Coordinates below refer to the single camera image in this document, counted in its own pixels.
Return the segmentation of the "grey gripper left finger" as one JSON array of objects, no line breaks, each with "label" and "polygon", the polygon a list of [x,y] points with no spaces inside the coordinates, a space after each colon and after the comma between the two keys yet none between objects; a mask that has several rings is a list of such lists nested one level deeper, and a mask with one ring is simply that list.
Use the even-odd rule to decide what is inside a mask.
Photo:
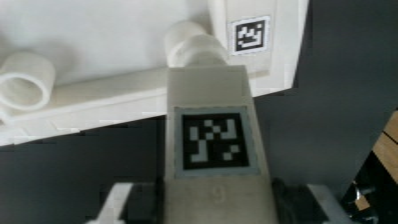
[{"label": "grey gripper left finger", "polygon": [[156,185],[117,182],[105,195],[96,217],[85,224],[151,224],[156,221]]}]

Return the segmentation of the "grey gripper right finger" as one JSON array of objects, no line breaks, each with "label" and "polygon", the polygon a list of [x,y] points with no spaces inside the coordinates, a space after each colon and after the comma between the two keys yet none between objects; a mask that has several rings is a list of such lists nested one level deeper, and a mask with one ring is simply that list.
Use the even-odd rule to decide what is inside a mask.
[{"label": "grey gripper right finger", "polygon": [[354,224],[325,185],[272,180],[279,224]]}]

